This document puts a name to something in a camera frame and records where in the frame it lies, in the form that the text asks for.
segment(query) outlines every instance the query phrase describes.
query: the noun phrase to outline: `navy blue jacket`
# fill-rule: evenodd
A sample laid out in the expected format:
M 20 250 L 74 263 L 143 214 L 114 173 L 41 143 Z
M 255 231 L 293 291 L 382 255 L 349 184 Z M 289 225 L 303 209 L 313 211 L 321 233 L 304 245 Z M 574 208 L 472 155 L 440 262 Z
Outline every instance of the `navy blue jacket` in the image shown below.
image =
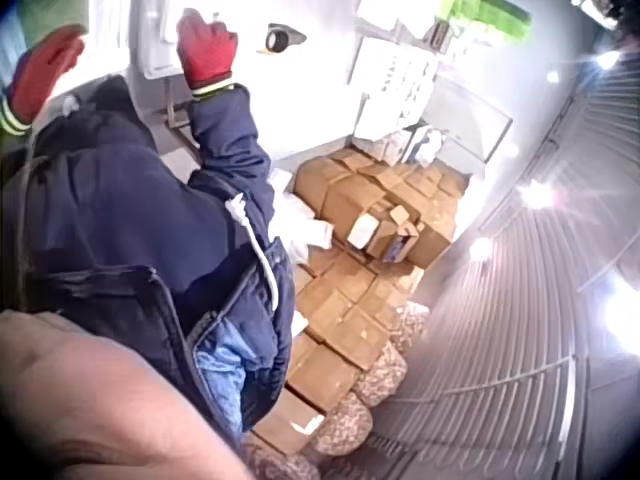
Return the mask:
M 28 305 L 135 349 L 237 440 L 284 386 L 293 275 L 279 239 L 268 238 L 270 160 L 247 90 L 194 102 L 189 115 L 202 168 L 188 185 L 161 162 L 120 77 L 43 130 L 22 240 Z M 3 307 L 15 301 L 20 178 L 2 192 Z M 238 193 L 277 281 L 275 312 L 247 230 L 225 208 Z

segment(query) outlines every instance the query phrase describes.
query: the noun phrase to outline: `ribbed metal panel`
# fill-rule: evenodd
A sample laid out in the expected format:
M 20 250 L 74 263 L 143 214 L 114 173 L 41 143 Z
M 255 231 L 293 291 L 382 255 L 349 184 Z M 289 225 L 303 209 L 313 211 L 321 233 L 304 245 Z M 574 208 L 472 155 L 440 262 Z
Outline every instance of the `ribbed metal panel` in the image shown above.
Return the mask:
M 397 463 L 378 478 L 550 478 L 559 460 L 573 478 L 588 399 L 620 362 L 637 373 L 601 305 L 614 270 L 640 278 L 640 60 L 597 75 L 521 178 L 550 183 L 554 208 L 514 188 L 488 217 L 492 259 L 460 262 L 400 392 L 374 412 L 367 448 Z

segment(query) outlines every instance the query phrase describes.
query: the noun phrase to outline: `bright light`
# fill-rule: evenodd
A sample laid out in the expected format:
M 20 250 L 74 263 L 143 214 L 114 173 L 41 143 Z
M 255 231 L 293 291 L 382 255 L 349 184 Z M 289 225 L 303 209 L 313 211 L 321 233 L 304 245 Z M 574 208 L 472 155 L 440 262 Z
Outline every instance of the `bright light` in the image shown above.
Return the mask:
M 543 185 L 531 180 L 528 187 L 519 187 L 520 195 L 524 202 L 534 210 L 541 210 L 553 206 L 553 192 L 549 185 Z
M 478 238 L 471 245 L 469 254 L 474 262 L 486 262 L 493 254 L 493 243 L 488 238 Z
M 611 70 L 616 63 L 618 63 L 618 59 L 620 58 L 620 52 L 611 51 L 607 53 L 603 53 L 598 57 L 598 64 L 604 70 Z
M 558 73 L 557 70 L 547 73 L 547 82 L 554 83 L 554 84 L 560 83 L 560 74 Z
M 520 155 L 520 149 L 517 145 L 508 143 L 504 147 L 504 153 L 510 158 L 516 158 L 518 155 Z
M 614 282 L 615 291 L 605 304 L 605 322 L 620 346 L 640 356 L 640 293 L 622 279 Z

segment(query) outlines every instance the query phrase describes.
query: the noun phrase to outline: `hand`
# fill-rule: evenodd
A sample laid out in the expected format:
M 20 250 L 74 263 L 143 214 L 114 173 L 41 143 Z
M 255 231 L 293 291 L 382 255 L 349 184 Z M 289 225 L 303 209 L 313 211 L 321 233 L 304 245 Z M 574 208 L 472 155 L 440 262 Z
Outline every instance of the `hand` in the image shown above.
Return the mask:
M 142 357 L 52 313 L 0 315 L 0 406 L 60 480 L 251 478 Z
M 231 66 L 238 50 L 238 35 L 222 22 L 205 23 L 188 9 L 178 23 L 178 55 L 184 76 L 192 90 L 231 78 Z
M 28 127 L 33 123 L 58 79 L 75 67 L 84 50 L 80 39 L 84 33 L 81 25 L 59 28 L 22 56 L 9 87 L 8 106 L 11 112 L 3 112 L 5 119 L 13 123 L 10 126 L 20 127 L 11 118 L 11 113 L 22 126 Z

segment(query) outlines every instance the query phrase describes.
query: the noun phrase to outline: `corrugated metal wall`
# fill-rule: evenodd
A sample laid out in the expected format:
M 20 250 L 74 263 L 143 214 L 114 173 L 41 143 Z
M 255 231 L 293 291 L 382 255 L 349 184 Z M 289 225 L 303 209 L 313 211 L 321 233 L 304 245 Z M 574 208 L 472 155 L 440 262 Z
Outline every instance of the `corrugated metal wall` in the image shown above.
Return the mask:
M 614 271 L 637 278 L 639 112 L 638 56 L 589 74 L 521 178 L 549 183 L 554 207 L 514 187 L 481 226 L 492 259 L 461 260 L 344 478 L 595 478 L 628 446 L 638 363 L 601 307 Z

